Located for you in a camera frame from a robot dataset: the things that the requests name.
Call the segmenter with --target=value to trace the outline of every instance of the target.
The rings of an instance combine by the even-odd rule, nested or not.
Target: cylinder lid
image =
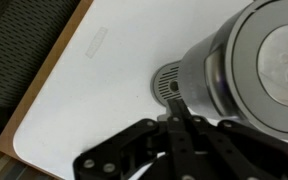
[[[288,0],[246,8],[226,50],[229,87],[242,113],[259,129],[288,138]]]

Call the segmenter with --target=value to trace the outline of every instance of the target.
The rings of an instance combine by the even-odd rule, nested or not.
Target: metal grate
[[[166,106],[168,99],[182,98],[177,84],[178,68],[179,62],[167,64],[160,68],[153,77],[153,96],[164,106]]]

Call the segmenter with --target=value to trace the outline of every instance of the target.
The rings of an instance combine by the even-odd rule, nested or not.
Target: metal cylinder
[[[288,139],[288,0],[257,0],[180,62],[180,94],[211,119]]]

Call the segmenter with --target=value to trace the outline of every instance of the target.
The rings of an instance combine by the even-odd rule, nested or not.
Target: table surface
[[[83,151],[165,113],[155,71],[250,0],[95,0],[14,136],[16,154],[64,179]]]
[[[13,147],[13,137],[14,134],[19,127],[20,123],[22,122],[25,114],[29,110],[32,102],[34,101],[35,97],[37,96],[38,92],[40,91],[41,87],[43,86],[44,82],[46,81],[47,77],[51,73],[53,67],[55,66],[56,62],[60,58],[62,52],[64,51],[66,45],[70,41],[71,37],[73,36],[75,30],[77,29],[78,25],[82,21],[84,15],[86,14],[88,8],[92,4],[93,0],[81,0],[79,5],[76,7],[74,13],[72,14],[70,20],[67,22],[65,28],[63,29],[61,35],[58,37],[56,43],[54,44],[52,50],[49,52],[48,56],[46,57],[43,65],[41,66],[40,70],[38,71],[37,75],[35,76],[34,80],[32,81],[30,87],[27,89],[25,95],[23,96],[21,102],[17,106],[16,110],[14,111],[12,117],[9,119],[7,125],[5,126],[3,132],[0,135],[0,151],[19,160],[22,161],[40,171],[44,171],[39,167],[35,166],[34,164],[30,164],[22,159],[20,159]]]

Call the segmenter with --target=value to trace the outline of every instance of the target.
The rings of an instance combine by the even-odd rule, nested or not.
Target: wooden table edge
[[[77,29],[78,25],[82,21],[84,15],[86,14],[89,7],[91,6],[92,2],[93,0],[81,0],[81,2],[78,4],[74,13],[72,14],[71,18],[69,19],[65,28],[60,34],[59,38],[55,42],[52,50],[49,52],[44,63],[42,64],[41,68],[36,74],[34,80],[32,81],[31,85],[27,89],[26,93],[24,94],[23,98],[21,99],[20,103],[18,104],[13,115],[11,116],[10,120],[8,121],[3,132],[0,135],[0,151],[1,152],[19,161],[22,161],[23,163],[28,164],[29,166],[36,168],[48,175],[51,175],[56,179],[60,179],[60,178],[22,160],[15,152],[15,149],[13,147],[13,138],[14,138],[17,128],[21,124],[23,118],[28,112],[30,106],[32,105],[39,91],[41,90],[44,82],[48,78],[49,74],[51,73],[58,59],[60,58],[62,52],[64,51],[71,37],[75,33],[75,30]]]

